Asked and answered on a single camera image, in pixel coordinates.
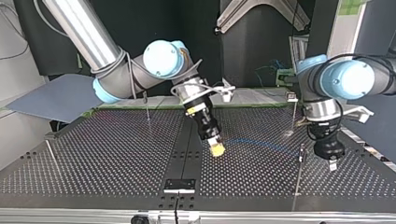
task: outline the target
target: robotic arm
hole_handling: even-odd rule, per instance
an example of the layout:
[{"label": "robotic arm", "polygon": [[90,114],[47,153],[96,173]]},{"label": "robotic arm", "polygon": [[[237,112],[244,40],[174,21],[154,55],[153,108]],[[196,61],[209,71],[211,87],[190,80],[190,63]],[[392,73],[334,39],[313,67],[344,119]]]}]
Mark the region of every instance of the robotic arm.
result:
[{"label": "robotic arm", "polygon": [[[342,57],[352,60],[334,62]],[[330,169],[345,155],[338,140],[341,120],[345,116],[359,122],[374,113],[364,106],[341,105],[336,99],[356,100],[366,95],[395,94],[394,57],[345,54],[330,60],[325,55],[308,58],[297,64],[297,77],[304,101],[307,133],[315,140],[315,154],[328,160]]]},{"label": "robotic arm", "polygon": [[43,1],[96,74],[93,88],[103,102],[135,98],[141,91],[172,80],[172,92],[182,101],[187,115],[197,122],[198,133],[208,141],[213,156],[224,152],[208,94],[216,91],[223,99],[231,100],[234,87],[208,87],[197,71],[201,61],[194,64],[181,41],[154,41],[143,55],[131,60],[114,43],[88,0]]}]

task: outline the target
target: metal rod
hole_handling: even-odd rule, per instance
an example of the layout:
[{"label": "metal rod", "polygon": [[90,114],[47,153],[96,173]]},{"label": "metal rod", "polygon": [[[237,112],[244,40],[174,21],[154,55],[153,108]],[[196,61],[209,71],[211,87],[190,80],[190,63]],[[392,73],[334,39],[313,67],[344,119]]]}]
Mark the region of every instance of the metal rod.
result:
[{"label": "metal rod", "polygon": [[120,49],[87,0],[43,0],[93,70],[117,60]]},{"label": "metal rod", "polygon": [[296,188],[294,191],[293,206],[291,207],[291,211],[295,210],[297,197],[300,196],[299,189],[300,189],[301,173],[303,172],[304,163],[305,163],[305,144],[300,145],[300,155],[298,158],[298,162],[300,163],[300,167],[298,170],[297,183],[296,183]]},{"label": "metal rod", "polygon": [[294,103],[293,119],[291,121],[291,131],[293,131],[293,129],[294,129],[294,121],[296,119],[296,110],[297,110],[297,102]]},{"label": "metal rod", "polygon": [[55,154],[53,154],[52,147],[51,147],[51,145],[50,145],[50,140],[46,140],[46,144],[47,144],[47,148],[49,149],[49,153],[50,153],[51,157],[52,157],[54,160],[56,160]]}]

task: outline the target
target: black metal plate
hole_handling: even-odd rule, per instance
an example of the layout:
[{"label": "black metal plate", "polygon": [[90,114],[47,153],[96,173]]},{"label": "black metal plate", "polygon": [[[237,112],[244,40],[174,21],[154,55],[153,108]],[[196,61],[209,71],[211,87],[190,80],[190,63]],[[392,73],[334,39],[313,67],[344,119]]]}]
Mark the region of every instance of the black metal plate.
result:
[{"label": "black metal plate", "polygon": [[174,155],[190,137],[184,117],[181,110],[150,111],[150,120],[143,110],[96,112],[50,142],[56,160],[44,147],[0,173],[0,204],[173,209],[163,186],[181,178],[184,159]]},{"label": "black metal plate", "polygon": [[[0,207],[396,212],[396,174],[343,133],[346,156],[330,173],[304,127],[289,135],[292,108],[215,109],[219,158],[181,110],[150,113],[97,112],[51,141],[58,160],[43,146],[24,155],[0,172]],[[196,191],[164,194],[167,179],[195,179]]]},{"label": "black metal plate", "polygon": [[[217,109],[214,116],[223,126],[226,153],[213,158],[207,144],[191,139],[189,151],[203,153],[187,160],[183,175],[197,178],[199,192],[187,202],[193,210],[292,211],[295,203],[296,211],[396,212],[396,174],[345,134],[346,156],[330,173],[314,155],[305,127],[287,135],[290,107]],[[301,144],[308,157],[301,195],[294,197]]]}]

